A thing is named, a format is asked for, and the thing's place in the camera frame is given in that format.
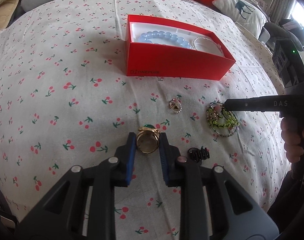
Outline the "person's right hand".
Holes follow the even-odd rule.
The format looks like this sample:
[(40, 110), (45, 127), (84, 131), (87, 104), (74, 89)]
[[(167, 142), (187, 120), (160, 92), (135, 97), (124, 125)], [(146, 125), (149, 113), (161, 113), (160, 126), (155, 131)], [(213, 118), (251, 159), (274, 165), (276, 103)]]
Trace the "person's right hand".
[(284, 117), (281, 121), (281, 137), (284, 140), (284, 150), (290, 163), (297, 163), (304, 154), (304, 148), (300, 146), (301, 140), (304, 139), (304, 129), (299, 135), (294, 131), (296, 119), (290, 116)]

